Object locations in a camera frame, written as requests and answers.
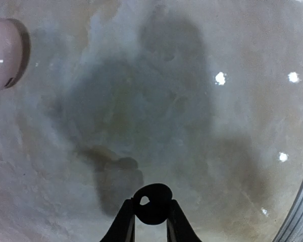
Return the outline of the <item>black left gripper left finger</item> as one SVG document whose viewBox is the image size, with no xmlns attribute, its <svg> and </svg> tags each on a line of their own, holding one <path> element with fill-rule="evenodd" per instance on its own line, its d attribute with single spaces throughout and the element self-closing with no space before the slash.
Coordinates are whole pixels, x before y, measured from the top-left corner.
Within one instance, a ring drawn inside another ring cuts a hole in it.
<svg viewBox="0 0 303 242">
<path fill-rule="evenodd" d="M 134 242 L 135 214 L 133 202 L 126 199 L 116 215 L 112 225 L 100 242 Z"/>
</svg>

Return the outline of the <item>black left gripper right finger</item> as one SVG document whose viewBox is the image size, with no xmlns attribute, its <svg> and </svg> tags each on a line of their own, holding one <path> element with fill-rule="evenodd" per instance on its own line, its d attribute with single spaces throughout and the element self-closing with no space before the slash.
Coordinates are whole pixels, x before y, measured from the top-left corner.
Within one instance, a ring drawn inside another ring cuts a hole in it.
<svg viewBox="0 0 303 242">
<path fill-rule="evenodd" d="M 176 200 L 170 203 L 167 218 L 167 241 L 201 242 Z"/>
</svg>

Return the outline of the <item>black clip earbud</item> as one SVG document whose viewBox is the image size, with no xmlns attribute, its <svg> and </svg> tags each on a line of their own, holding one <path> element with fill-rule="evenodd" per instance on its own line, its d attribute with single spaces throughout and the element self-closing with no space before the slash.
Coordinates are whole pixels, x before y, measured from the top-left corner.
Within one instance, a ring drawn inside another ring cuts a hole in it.
<svg viewBox="0 0 303 242">
<path fill-rule="evenodd" d="M 144 224 L 161 224 L 168 217 L 172 197 L 171 189 L 165 184 L 142 187 L 132 198 L 134 214 Z"/>
</svg>

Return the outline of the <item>round white pink case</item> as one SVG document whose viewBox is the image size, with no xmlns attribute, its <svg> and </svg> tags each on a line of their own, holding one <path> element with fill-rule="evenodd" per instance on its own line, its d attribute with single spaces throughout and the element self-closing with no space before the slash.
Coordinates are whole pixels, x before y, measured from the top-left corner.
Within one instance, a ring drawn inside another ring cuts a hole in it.
<svg viewBox="0 0 303 242">
<path fill-rule="evenodd" d="M 17 19 L 0 18 L 0 91 L 11 88 L 22 78 L 30 53 L 26 26 Z"/>
</svg>

